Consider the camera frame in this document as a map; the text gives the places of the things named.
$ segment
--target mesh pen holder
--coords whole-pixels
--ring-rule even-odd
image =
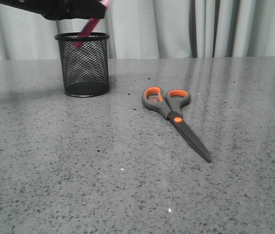
[[[79,38],[78,33],[63,33],[58,40],[65,94],[93,97],[110,90],[106,33],[91,33]]]

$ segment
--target scissor blade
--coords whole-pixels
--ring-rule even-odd
[[[211,162],[211,155],[204,144],[199,140],[197,135],[191,130],[191,128],[182,121],[181,123],[175,123],[174,118],[170,119],[171,123],[177,129],[177,131],[183,136],[187,143],[207,162]]]

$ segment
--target pink marker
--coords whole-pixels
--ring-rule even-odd
[[[109,5],[110,5],[110,0],[102,0],[101,3],[106,7],[106,10],[108,10]],[[80,38],[86,38],[88,37],[91,32],[93,31],[93,29],[95,28],[95,26],[98,24],[100,19],[95,19],[95,18],[90,18],[89,21],[87,22],[87,24],[84,26],[84,28],[82,29],[82,31],[78,34],[78,37]],[[83,45],[82,41],[74,41],[73,45],[80,49]]]

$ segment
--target table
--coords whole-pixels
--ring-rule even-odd
[[[60,61],[0,61],[0,234],[275,234],[275,57],[111,59],[64,94]],[[141,104],[188,90],[205,162]]]

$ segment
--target white curtain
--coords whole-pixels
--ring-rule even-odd
[[[54,35],[85,23],[0,5],[0,59],[59,59]],[[113,0],[95,31],[117,59],[275,56],[275,0]]]

